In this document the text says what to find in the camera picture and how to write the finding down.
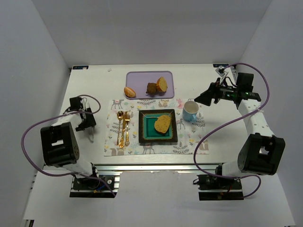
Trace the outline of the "yellow bread slice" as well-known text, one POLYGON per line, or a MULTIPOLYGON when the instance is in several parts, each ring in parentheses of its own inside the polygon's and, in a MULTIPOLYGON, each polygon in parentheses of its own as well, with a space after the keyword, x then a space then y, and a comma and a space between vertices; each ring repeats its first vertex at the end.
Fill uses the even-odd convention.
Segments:
POLYGON ((154 123, 154 128, 158 133, 165 134, 171 123, 171 117, 169 115, 161 115, 158 117, 156 122, 154 123))

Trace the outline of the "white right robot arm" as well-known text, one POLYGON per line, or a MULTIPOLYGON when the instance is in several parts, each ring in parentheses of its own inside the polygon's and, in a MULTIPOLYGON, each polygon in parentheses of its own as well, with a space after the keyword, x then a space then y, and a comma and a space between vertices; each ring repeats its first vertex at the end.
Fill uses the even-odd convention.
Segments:
POLYGON ((236 86, 226 86, 218 78, 209 88, 194 99, 195 102, 210 106, 219 100, 233 101, 242 115, 248 138, 235 161, 220 164, 216 175, 244 177, 247 175, 274 175, 278 169, 285 140, 271 131, 261 111, 261 98, 253 92, 254 75, 239 73, 236 86))

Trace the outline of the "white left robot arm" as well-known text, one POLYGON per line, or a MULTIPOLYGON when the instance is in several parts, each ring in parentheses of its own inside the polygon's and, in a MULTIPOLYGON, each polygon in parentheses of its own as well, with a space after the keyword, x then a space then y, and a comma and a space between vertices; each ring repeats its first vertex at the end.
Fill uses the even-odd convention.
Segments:
POLYGON ((70 106, 51 126, 40 130, 44 162, 47 166, 62 167, 70 172, 97 176, 91 162, 80 154, 76 133, 83 132, 90 142, 97 125, 86 97, 70 98, 70 106))

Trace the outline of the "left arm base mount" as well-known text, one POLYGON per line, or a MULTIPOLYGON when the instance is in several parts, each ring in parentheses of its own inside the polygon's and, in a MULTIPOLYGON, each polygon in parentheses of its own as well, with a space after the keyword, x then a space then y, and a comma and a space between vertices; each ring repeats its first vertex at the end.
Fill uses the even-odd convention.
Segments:
POLYGON ((100 179, 105 181, 112 192, 103 182, 87 179, 73 178, 70 190, 71 198, 115 198, 119 187, 120 177, 117 175, 100 175, 100 179))

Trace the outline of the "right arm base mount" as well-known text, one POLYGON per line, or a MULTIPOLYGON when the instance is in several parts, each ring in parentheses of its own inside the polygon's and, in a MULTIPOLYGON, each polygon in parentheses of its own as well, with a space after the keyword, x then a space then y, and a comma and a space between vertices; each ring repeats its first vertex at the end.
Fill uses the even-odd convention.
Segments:
POLYGON ((240 201, 244 200, 240 180, 197 175, 193 185, 198 186, 200 201, 240 201))

